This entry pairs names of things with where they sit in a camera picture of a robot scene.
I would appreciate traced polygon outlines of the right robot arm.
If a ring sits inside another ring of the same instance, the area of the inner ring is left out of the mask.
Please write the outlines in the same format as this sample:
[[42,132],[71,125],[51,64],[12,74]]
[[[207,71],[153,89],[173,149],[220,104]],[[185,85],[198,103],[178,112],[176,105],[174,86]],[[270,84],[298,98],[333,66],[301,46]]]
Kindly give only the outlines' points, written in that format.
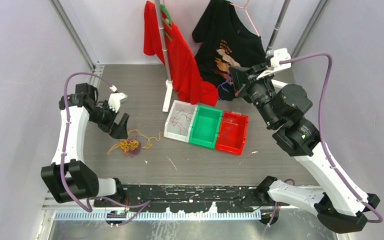
[[296,206],[338,234],[361,231],[368,223],[365,213],[374,212],[380,198],[344,183],[346,176],[334,158],[327,157],[319,130],[305,118],[313,104],[303,87],[287,84],[276,90],[273,75],[264,70],[263,64],[231,66],[235,95],[255,106],[267,129],[273,131],[276,144],[300,162],[322,190],[310,191],[267,176],[255,190],[257,199],[266,206],[275,202]]

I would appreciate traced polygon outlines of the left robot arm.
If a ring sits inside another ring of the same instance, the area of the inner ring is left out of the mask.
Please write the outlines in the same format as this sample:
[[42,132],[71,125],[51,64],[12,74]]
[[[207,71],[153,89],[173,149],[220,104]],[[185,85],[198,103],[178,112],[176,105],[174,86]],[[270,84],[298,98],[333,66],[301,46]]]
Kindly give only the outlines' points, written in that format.
[[75,86],[75,93],[62,96],[58,103],[61,115],[61,128],[57,149],[52,162],[41,169],[40,175],[57,203],[71,202],[68,191],[78,199],[106,197],[113,206],[121,206],[126,193],[118,178],[99,178],[86,164],[84,141],[88,123],[116,140],[128,137],[129,115],[124,113],[119,123],[116,117],[121,104],[128,96],[113,91],[109,99],[98,101],[96,87],[81,83]]

